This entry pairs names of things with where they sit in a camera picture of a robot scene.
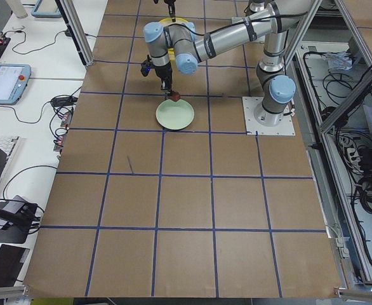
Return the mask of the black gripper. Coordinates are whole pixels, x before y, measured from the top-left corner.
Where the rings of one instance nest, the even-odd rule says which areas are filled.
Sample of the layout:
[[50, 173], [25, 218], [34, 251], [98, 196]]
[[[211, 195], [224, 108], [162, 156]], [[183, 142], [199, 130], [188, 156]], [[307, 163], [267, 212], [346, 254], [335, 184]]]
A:
[[164, 2], [168, 5], [169, 16], [173, 22], [176, 21], [175, 1], [176, 0], [164, 0]]
[[165, 96], [166, 97], [172, 96], [173, 69], [172, 69], [171, 63], [167, 63], [166, 65], [163, 65], [163, 66], [155, 65], [154, 70], [155, 70], [156, 76], [161, 80], [161, 90], [165, 91]]

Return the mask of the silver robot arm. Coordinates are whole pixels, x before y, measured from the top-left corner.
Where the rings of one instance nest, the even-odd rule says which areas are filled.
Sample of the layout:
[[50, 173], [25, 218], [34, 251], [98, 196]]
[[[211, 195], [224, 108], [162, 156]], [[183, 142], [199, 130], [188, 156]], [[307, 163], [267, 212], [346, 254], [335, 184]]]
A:
[[265, 96], [259, 111], [266, 116], [281, 115], [296, 90], [295, 83], [282, 71], [284, 40], [287, 31], [307, 15], [311, 4], [311, 1], [270, 1], [263, 10], [204, 34], [196, 33], [191, 22], [167, 26], [150, 22], [143, 28], [149, 54], [141, 64], [141, 73], [148, 76], [154, 70], [161, 80], [161, 90], [173, 97], [169, 49], [174, 51], [178, 71], [190, 75], [199, 63], [264, 37], [257, 76]]

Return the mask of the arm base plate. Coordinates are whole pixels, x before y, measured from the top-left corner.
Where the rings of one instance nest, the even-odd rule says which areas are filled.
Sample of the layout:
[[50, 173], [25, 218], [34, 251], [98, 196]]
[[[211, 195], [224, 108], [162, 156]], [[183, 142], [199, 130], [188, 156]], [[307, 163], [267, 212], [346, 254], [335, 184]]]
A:
[[246, 17], [232, 17], [231, 25], [242, 25], [246, 23]]
[[242, 109], [248, 135], [295, 136], [291, 103], [282, 113], [271, 114], [262, 105], [262, 97], [243, 97]]

